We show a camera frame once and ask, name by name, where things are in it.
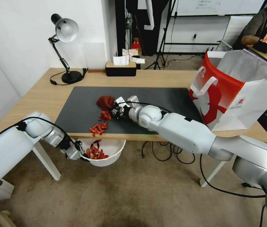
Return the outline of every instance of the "black lamp base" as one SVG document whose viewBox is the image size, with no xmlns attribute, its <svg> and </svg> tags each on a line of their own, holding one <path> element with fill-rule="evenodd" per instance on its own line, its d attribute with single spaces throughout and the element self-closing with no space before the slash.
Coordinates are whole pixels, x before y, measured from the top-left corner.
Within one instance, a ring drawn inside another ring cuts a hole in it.
<svg viewBox="0 0 267 227">
<path fill-rule="evenodd" d="M 82 80 L 82 74 L 78 71 L 70 71 L 70 73 L 64 73 L 62 81 L 66 84 L 73 84 Z"/>
</svg>

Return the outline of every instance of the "concrete floor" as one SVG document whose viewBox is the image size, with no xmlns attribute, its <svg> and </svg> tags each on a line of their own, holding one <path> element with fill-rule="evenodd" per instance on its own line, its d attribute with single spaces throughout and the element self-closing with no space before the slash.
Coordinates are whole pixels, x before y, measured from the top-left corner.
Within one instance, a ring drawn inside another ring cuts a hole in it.
<svg viewBox="0 0 267 227">
<path fill-rule="evenodd" d="M 151 61 L 154 57 L 147 58 L 146 65 Z M 201 61 L 199 57 L 181 63 L 172 61 L 167 69 L 196 70 Z M 99 168 L 83 161 L 68 161 L 58 149 L 43 143 L 62 174 L 60 180 L 53 180 L 34 153 L 29 153 L 5 176 L 15 190 L 9 200 L 0 201 L 0 211 L 11 211 L 11 219 L 19 227 L 258 226 L 264 199 L 201 188 L 199 156 L 192 165 L 181 164 L 174 155 L 159 162 L 148 144 L 142 159 L 142 144 L 127 141 L 114 164 Z M 168 149 L 154 143 L 159 158 L 166 157 Z M 189 161 L 191 154 L 183 152 L 179 157 Z M 209 157 L 203 158 L 204 169 L 210 161 Z M 232 163 L 224 165 L 212 184 L 236 193 L 261 195 L 258 189 L 241 187 Z M 266 210 L 263 226 L 267 226 Z"/>
</svg>

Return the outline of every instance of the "bag handle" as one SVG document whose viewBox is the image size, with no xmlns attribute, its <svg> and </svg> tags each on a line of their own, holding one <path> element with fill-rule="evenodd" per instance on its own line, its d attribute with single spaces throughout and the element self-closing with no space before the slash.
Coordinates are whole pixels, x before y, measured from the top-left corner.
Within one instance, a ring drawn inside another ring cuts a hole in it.
<svg viewBox="0 0 267 227">
<path fill-rule="evenodd" d="M 204 66 L 200 67 L 198 69 L 198 71 L 196 72 L 196 76 L 194 78 L 193 83 L 190 86 L 190 89 L 197 95 L 197 96 L 201 96 L 204 95 L 206 93 L 206 91 L 209 89 L 209 87 L 214 84 L 216 85 L 218 83 L 218 79 L 216 79 L 214 76 L 210 77 L 209 80 L 207 80 L 207 82 L 204 84 L 204 86 L 199 90 L 197 89 L 197 87 L 195 86 L 196 83 L 196 77 L 198 76 L 198 74 L 203 70 L 206 69 Z"/>
</svg>

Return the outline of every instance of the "whiteboard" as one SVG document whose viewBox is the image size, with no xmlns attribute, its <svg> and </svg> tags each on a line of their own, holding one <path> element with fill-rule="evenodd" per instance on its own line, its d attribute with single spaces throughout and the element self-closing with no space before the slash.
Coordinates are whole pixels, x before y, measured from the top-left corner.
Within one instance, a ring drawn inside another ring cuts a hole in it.
<svg viewBox="0 0 267 227">
<path fill-rule="evenodd" d="M 264 0 L 173 0 L 172 16 L 256 14 Z"/>
</svg>

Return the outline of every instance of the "lamp arm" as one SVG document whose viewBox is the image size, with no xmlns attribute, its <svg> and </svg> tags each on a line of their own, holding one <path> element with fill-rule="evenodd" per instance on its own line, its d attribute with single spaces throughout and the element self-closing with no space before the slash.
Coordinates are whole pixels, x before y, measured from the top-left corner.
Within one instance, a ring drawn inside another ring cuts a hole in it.
<svg viewBox="0 0 267 227">
<path fill-rule="evenodd" d="M 50 37 L 48 40 L 49 40 L 50 44 L 52 45 L 52 47 L 54 48 L 55 52 L 57 53 L 57 55 L 58 55 L 58 57 L 59 57 L 59 59 L 60 59 L 62 65 L 63 65 L 64 68 L 66 69 L 66 72 L 67 72 L 68 74 L 70 74 L 70 70 L 69 70 L 70 67 L 69 67 L 68 63 L 65 61 L 64 58 L 61 57 L 60 53 L 58 52 L 57 48 L 55 47 L 55 43 L 59 41 L 59 40 L 56 39 L 55 37 L 56 37 L 56 35 Z"/>
</svg>

